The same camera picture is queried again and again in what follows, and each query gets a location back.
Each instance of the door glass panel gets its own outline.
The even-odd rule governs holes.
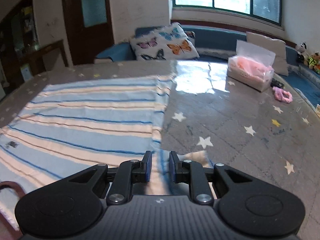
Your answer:
[[[81,0],[85,27],[107,22],[106,0]]]

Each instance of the pink hair tie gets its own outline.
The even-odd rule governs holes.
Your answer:
[[[287,104],[290,104],[292,102],[292,95],[290,92],[284,91],[283,89],[278,87],[273,87],[272,90],[275,92],[275,100],[285,102]]]

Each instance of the panda plush toy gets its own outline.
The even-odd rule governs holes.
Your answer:
[[[304,56],[302,53],[304,53],[307,50],[307,45],[302,42],[300,44],[297,44],[296,50],[298,51],[297,53],[297,62],[298,63],[303,63],[304,62]]]

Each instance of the tissue box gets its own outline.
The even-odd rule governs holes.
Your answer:
[[[271,77],[268,78],[265,82],[257,82],[255,80],[248,79],[247,77],[241,75],[239,72],[232,71],[232,69],[229,67],[229,63],[228,63],[228,70],[227,70],[228,77],[234,78],[244,84],[247,84],[248,86],[253,87],[260,92],[263,92],[270,87],[273,73],[274,73],[274,71],[272,71]]]
[[[254,44],[237,41],[237,56],[228,59],[227,76],[263,92],[270,87],[276,54]]]

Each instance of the round black pad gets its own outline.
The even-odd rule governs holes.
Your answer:
[[[234,187],[219,201],[218,212],[232,228],[258,237],[296,233],[305,216],[298,197],[267,183]]]
[[[15,216],[23,233],[44,238],[65,237],[85,230],[98,219],[102,204],[85,184],[64,186],[67,187],[50,184],[17,203]]]

